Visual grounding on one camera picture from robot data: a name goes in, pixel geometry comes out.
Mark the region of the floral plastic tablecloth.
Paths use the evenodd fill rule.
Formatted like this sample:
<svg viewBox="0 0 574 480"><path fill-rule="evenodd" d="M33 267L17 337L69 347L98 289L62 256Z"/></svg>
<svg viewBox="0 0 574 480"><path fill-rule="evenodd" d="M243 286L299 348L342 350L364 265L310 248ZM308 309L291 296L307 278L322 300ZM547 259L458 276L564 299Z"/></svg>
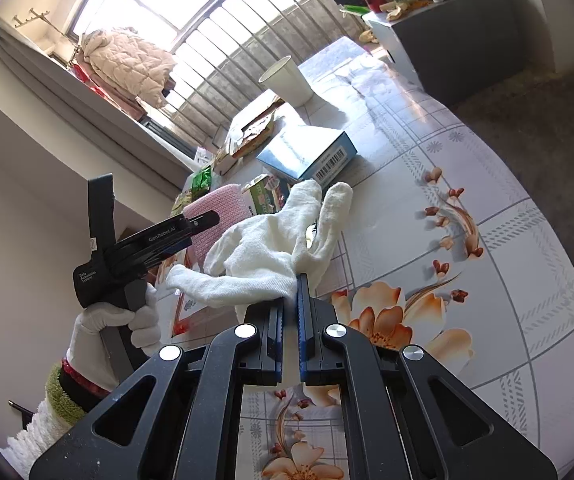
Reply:
<svg viewBox="0 0 574 480"><path fill-rule="evenodd" d="M574 467L574 267L505 163L445 105L342 38L303 63L289 124L344 131L352 209L317 287L376 344L419 344L560 474Z"/></svg>

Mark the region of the white cloth glove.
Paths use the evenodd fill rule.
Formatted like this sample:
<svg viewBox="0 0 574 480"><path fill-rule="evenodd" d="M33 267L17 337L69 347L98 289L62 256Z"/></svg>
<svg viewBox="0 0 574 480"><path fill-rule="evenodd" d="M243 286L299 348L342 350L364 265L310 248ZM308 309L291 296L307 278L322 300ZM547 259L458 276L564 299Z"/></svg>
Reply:
<svg viewBox="0 0 574 480"><path fill-rule="evenodd" d="M352 205L345 182L324 191L314 180L296 184L276 214L258 214L228 228L210 248L204 271L173 266L164 282L211 308L233 307L238 320L262 301L296 299L298 276L316 289Z"/></svg>

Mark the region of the white paper cup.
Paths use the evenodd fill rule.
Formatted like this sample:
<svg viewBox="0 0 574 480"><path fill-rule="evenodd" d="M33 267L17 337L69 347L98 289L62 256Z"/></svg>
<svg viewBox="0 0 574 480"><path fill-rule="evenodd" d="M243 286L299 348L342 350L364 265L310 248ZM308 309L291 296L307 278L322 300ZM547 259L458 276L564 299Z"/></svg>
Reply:
<svg viewBox="0 0 574 480"><path fill-rule="evenodd" d="M303 106L314 96L313 89L291 55L280 58L262 73L259 84L272 90L294 108Z"/></svg>

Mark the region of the flat brown cardboard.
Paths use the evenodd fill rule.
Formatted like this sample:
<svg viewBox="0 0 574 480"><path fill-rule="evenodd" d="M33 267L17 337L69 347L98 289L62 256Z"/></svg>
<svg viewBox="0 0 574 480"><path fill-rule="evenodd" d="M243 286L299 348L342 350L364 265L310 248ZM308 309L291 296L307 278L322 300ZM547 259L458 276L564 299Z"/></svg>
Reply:
<svg viewBox="0 0 574 480"><path fill-rule="evenodd" d="M254 150L273 132L276 110L284 104L280 96L265 91L247 105L230 124L224 144L226 153L240 158Z"/></svg>

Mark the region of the pink knitted cloth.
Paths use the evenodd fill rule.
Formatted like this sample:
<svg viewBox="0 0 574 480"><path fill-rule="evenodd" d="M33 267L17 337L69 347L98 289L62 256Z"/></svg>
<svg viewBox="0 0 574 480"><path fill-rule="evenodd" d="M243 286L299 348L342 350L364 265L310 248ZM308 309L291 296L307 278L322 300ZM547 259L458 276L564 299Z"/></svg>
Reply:
<svg viewBox="0 0 574 480"><path fill-rule="evenodd" d="M241 186L226 184L187 205L183 215L187 220L204 217L209 222L205 230L191 237L198 265L203 268L211 247L227 229L247 219L249 211L242 198Z"/></svg>

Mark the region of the white fluffy garment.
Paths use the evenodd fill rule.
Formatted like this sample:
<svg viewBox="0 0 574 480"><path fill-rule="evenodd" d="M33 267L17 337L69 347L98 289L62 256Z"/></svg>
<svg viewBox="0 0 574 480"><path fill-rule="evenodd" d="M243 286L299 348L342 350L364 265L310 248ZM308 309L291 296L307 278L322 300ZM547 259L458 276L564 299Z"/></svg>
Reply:
<svg viewBox="0 0 574 480"><path fill-rule="evenodd" d="M82 417L84 412L70 401L45 398L33 415L29 425L7 439L0 448L2 457L22 478L29 478L33 464L54 445Z"/></svg>

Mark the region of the pink quilted jacket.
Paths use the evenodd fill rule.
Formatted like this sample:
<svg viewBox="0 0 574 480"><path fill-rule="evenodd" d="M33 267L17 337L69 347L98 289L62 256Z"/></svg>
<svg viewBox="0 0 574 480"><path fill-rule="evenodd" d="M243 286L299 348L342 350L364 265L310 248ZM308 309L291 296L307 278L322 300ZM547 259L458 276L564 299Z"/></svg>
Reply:
<svg viewBox="0 0 574 480"><path fill-rule="evenodd" d="M108 84L141 99L153 108L168 104L165 85L176 66L175 58L130 28L83 34L80 48L84 60Z"/></svg>

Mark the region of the blue white cardboard box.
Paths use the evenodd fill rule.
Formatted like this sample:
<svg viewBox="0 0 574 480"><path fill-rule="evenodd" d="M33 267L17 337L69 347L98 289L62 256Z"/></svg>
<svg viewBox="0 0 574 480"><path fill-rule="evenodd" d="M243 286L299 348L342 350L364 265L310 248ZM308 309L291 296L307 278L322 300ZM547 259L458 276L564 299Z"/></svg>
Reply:
<svg viewBox="0 0 574 480"><path fill-rule="evenodd" d="M256 159L277 177L291 182L314 180L328 188L356 154L343 130L292 125L282 128Z"/></svg>

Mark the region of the yellow green snack packet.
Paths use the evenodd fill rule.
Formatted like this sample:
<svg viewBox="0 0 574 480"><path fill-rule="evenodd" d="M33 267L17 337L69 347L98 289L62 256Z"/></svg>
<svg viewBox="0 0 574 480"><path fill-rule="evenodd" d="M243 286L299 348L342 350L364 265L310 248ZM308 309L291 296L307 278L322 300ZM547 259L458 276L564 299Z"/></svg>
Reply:
<svg viewBox="0 0 574 480"><path fill-rule="evenodd" d="M180 192L180 194L178 194L174 200L170 216L174 217L178 214L182 214L185 207L191 204L193 201L194 198L192 197L191 191Z"/></svg>

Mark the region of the grey cabinet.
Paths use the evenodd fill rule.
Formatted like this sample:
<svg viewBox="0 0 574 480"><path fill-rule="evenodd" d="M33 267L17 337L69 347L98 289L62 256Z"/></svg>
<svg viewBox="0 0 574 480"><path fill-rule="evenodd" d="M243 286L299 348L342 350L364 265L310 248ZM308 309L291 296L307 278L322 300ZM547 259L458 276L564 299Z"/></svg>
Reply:
<svg viewBox="0 0 574 480"><path fill-rule="evenodd" d="M364 21L394 70L445 105L514 76L526 64L511 0L446 0L394 22L375 12Z"/></svg>

